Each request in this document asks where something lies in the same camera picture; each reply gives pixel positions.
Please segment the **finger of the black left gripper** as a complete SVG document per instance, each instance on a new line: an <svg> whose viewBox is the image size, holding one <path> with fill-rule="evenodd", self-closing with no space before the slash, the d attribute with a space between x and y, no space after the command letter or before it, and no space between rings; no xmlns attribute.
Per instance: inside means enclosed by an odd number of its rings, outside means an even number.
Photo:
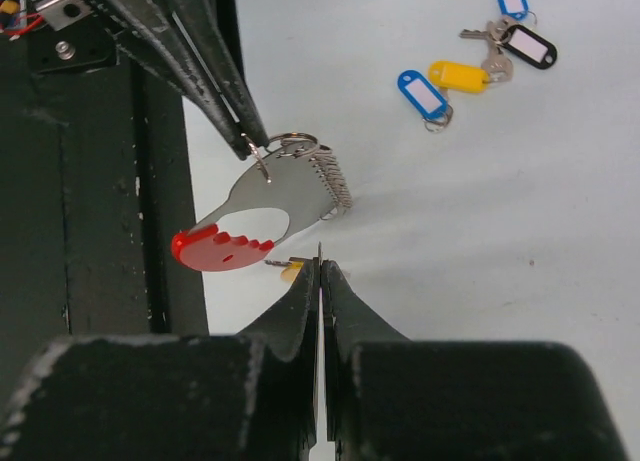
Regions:
<svg viewBox="0 0 640 461"><path fill-rule="evenodd" d="M152 0L186 49L174 70L230 146L267 146L269 136L246 83L236 0Z"/></svg>
<svg viewBox="0 0 640 461"><path fill-rule="evenodd" d="M174 72L183 65L177 56L184 54L186 49L177 41L168 21L152 0L87 1L120 51L187 98L183 77ZM251 154L251 145L228 146L244 160Z"/></svg>

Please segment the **blue tag key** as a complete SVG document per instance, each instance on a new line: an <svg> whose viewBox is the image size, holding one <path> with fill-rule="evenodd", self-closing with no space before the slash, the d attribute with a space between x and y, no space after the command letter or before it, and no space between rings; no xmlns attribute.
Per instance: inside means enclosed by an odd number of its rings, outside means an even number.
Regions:
<svg viewBox="0 0 640 461"><path fill-rule="evenodd" d="M454 113L452 106L419 71L403 71L397 78L397 87L420 114L427 131L439 133L448 127Z"/></svg>

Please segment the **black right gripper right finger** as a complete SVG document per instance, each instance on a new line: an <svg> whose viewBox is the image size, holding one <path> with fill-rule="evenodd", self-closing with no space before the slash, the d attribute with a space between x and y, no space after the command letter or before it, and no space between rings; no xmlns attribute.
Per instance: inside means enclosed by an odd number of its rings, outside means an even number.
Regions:
<svg viewBox="0 0 640 461"><path fill-rule="evenodd" d="M624 460L587 363L545 341L418 341L321 267L327 436L340 460Z"/></svg>

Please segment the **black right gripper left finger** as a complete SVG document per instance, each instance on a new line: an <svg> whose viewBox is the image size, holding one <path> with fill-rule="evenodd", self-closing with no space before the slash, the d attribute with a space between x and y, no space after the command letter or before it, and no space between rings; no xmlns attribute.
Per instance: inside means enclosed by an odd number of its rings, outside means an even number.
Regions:
<svg viewBox="0 0 640 461"><path fill-rule="evenodd" d="M1 420L5 460L305 460L317 440L320 266L233 335L60 337Z"/></svg>

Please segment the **red-handled metal key organizer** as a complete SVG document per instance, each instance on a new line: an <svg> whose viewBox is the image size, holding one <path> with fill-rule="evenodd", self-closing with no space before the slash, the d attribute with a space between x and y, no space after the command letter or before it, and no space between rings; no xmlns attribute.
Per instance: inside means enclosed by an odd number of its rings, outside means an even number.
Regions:
<svg viewBox="0 0 640 461"><path fill-rule="evenodd" d="M173 237L171 253L180 264L199 272L245 268L263 261L289 237L352 208L346 178L330 147L306 133L283 133L271 141L276 149L236 180L222 205ZM260 241L219 227L227 215L258 209L287 214L280 238Z"/></svg>

